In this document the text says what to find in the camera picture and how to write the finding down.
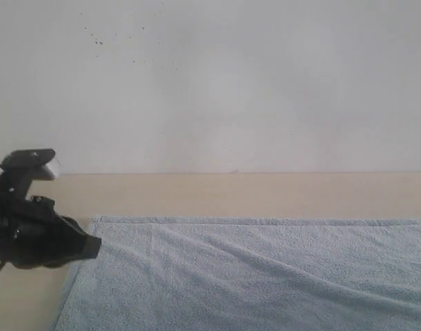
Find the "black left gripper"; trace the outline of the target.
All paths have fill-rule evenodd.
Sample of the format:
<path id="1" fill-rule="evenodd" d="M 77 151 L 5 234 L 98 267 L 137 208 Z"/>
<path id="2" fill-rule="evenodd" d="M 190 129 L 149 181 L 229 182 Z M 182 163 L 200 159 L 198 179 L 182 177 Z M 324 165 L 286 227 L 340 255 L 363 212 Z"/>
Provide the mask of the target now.
<path id="1" fill-rule="evenodd" d="M 0 195 L 0 269 L 49 269 L 96 259 L 102 239 L 88 234 L 73 218 L 54 211 L 44 198 L 10 199 Z"/>

